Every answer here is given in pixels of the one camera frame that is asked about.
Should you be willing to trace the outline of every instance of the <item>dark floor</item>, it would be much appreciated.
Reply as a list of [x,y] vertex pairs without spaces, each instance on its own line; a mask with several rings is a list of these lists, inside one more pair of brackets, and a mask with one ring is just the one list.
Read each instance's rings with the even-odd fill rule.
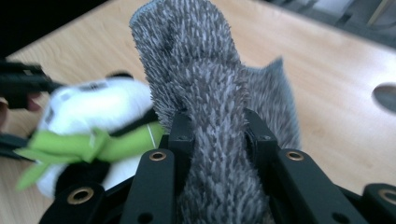
[[70,22],[106,0],[0,2],[0,59]]

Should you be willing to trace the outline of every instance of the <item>black fabric patch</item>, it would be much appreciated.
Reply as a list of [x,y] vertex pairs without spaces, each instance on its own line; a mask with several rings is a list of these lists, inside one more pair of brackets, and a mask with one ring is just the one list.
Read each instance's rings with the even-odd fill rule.
[[95,182],[101,184],[110,170],[107,161],[94,160],[92,163],[77,162],[70,164],[61,173],[56,183],[55,197],[65,189],[80,182]]
[[111,74],[111,75],[107,76],[107,78],[113,78],[113,77],[129,77],[131,79],[134,79],[134,76],[128,72],[118,72],[118,73]]

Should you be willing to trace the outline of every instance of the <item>circular hole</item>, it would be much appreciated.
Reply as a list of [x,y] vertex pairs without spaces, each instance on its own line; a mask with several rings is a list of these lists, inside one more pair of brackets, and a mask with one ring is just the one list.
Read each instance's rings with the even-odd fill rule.
[[293,161],[302,161],[304,156],[298,152],[288,152],[287,157]]
[[384,199],[388,203],[392,203],[392,204],[396,205],[396,191],[395,190],[381,189],[378,193],[382,199]]
[[396,83],[377,86],[373,91],[373,96],[381,106],[396,113]]
[[81,200],[88,196],[88,191],[82,191],[74,195],[73,199]]
[[347,218],[344,214],[341,213],[333,213],[332,219],[334,219],[338,223],[347,224],[349,223],[349,218]]
[[164,159],[166,158],[166,154],[163,153],[163,152],[154,152],[154,153],[152,153],[152,154],[149,156],[149,158],[150,158],[152,161],[162,161],[162,160],[164,160]]
[[142,213],[140,216],[137,218],[137,221],[139,223],[150,223],[153,219],[153,216],[151,213]]
[[87,202],[93,196],[93,189],[91,188],[79,188],[73,190],[67,197],[69,204],[81,204]]

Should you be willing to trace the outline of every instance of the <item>white plush toy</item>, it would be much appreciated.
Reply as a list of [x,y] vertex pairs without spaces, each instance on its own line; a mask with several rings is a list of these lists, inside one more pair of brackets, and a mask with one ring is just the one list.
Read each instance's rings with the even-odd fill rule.
[[[73,184],[69,183],[69,180],[77,181],[74,175],[83,176],[84,180],[90,180],[90,177],[85,177],[83,173],[86,172],[85,170],[91,169],[88,172],[91,174],[92,170],[96,169],[92,165],[94,163],[105,165],[105,173],[102,174],[105,178],[103,180],[102,177],[99,178],[105,189],[110,189],[134,175],[142,153],[157,148],[163,134],[163,129],[152,110],[150,97],[149,86],[131,76],[111,76],[56,90],[51,95],[42,120],[39,122],[37,136],[33,136],[31,140],[33,143],[29,144],[28,148],[17,151],[22,156],[36,160],[36,169],[41,166],[38,168],[40,171],[36,174],[35,171],[26,172],[20,182],[20,189],[36,182],[40,192],[52,198],[60,193],[60,190]],[[67,162],[57,161],[58,158],[64,156],[61,155],[64,152],[79,151],[80,146],[69,138],[78,138],[80,144],[79,138],[87,137],[88,141],[82,144],[89,145],[92,137],[100,135],[100,132],[95,133],[93,130],[101,130],[101,132],[111,135],[122,129],[124,131],[118,134],[120,136],[106,135],[107,140],[104,147],[101,146],[104,149],[98,149],[99,152],[95,154],[97,156],[84,159],[88,158],[85,154],[78,154],[82,159],[68,159]],[[41,149],[41,145],[37,143],[39,141],[42,146],[49,145],[50,149]],[[114,146],[121,146],[124,149],[121,154],[117,152],[119,154],[113,158],[112,153],[119,150],[119,147]],[[39,156],[31,156],[33,151],[38,151],[36,154]],[[45,151],[46,155],[53,159],[42,157],[42,151]],[[64,175],[66,169],[76,165],[78,168],[70,170],[68,176],[63,177],[65,180],[63,180],[62,186],[59,186],[60,176]]]

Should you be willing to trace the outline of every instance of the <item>green bow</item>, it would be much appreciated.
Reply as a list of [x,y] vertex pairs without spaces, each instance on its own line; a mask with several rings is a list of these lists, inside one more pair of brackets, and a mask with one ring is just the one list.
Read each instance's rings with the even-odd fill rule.
[[163,127],[158,121],[142,125],[121,137],[111,137],[97,128],[93,128],[91,134],[59,135],[37,131],[27,148],[15,150],[18,155],[37,161],[22,174],[17,189],[34,184],[52,164],[91,163],[94,159],[119,161],[157,148],[162,136]]

